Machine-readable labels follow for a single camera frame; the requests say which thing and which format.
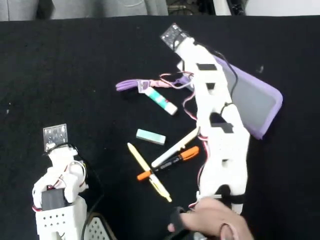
orange marker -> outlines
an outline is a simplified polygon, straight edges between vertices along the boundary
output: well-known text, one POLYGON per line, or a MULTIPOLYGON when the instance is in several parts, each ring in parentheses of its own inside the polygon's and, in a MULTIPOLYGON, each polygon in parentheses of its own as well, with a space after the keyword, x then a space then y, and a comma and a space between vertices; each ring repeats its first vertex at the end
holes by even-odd
MULTIPOLYGON (((170 167, 172 164, 175 164, 175 163, 178 163, 180 162, 181 160, 182 161, 187 161, 193 157, 195 157, 197 154, 199 153, 199 147, 197 146, 194 146, 182 153, 180 153, 179 155, 177 156, 174 156, 172 158, 169 158, 168 160, 166 160, 162 165, 158 166, 157 168, 155 168, 153 170, 153 172, 158 172, 159 170, 163 170, 167 167, 170 167)), ((142 181, 146 178, 148 178, 150 175, 152 174, 152 171, 149 170, 149 171, 145 171, 141 174, 139 174, 136 178, 139 180, 139 181, 142 181)))

perforated metal bracket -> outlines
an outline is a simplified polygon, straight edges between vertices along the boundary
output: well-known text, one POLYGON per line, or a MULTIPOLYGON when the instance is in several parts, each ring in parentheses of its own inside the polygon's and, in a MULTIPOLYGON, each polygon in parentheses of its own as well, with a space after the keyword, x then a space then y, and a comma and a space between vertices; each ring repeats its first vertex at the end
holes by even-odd
POLYGON ((162 41, 175 51, 177 47, 186 39, 189 34, 183 31, 176 23, 173 23, 161 36, 162 41))
POLYGON ((44 151, 48 151, 58 144, 68 142, 67 124, 48 126, 43 128, 44 151))
POLYGON ((85 231, 87 236, 86 240, 111 240, 99 217, 92 218, 92 221, 86 227, 85 231))

human hand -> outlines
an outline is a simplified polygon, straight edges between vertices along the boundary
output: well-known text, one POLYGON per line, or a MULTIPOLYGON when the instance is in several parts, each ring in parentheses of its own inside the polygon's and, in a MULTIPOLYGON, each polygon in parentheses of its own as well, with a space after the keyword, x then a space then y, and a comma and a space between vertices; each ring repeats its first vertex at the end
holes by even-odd
MULTIPOLYGON (((242 216, 211 197, 201 199, 194 211, 181 213, 180 217, 186 229, 206 236, 216 236, 222 240, 254 239, 242 216)), ((168 230, 174 232, 175 226, 170 223, 168 230)))

yellow pencil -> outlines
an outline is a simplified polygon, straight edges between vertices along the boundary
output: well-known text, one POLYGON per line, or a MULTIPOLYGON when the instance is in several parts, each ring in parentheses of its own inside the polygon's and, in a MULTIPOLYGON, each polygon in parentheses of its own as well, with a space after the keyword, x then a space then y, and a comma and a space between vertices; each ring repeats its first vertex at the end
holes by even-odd
MULTIPOLYGON (((140 155, 140 153, 138 152, 138 150, 131 144, 131 143, 127 143, 129 151, 132 153, 132 155, 134 156, 134 158, 137 160, 137 162, 140 164, 140 166, 143 168, 143 170, 149 171, 150 167, 147 164, 147 162, 143 159, 143 157, 140 155)), ((169 192, 165 189, 165 187, 163 186, 163 184, 160 182, 160 180, 157 178, 157 176, 153 173, 149 176, 149 181, 152 184, 152 186, 154 187, 154 189, 164 198, 167 199, 167 201, 169 203, 172 202, 172 199, 170 197, 169 192)))

white marker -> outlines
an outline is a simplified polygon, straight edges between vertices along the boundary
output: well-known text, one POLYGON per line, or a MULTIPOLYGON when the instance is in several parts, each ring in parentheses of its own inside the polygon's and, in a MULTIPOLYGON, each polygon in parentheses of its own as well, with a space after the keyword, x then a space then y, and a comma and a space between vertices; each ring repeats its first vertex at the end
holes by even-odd
POLYGON ((151 163, 151 166, 153 168, 158 167, 165 160, 170 158, 173 154, 180 151, 181 149, 184 149, 186 144, 189 143, 192 139, 194 139, 198 135, 198 132, 199 132, 199 128, 197 127, 192 132, 190 132, 188 135, 186 135, 184 138, 182 138, 180 141, 178 141, 175 145, 173 145, 171 148, 169 148, 168 151, 166 151, 164 154, 162 154, 156 160, 154 160, 151 163))

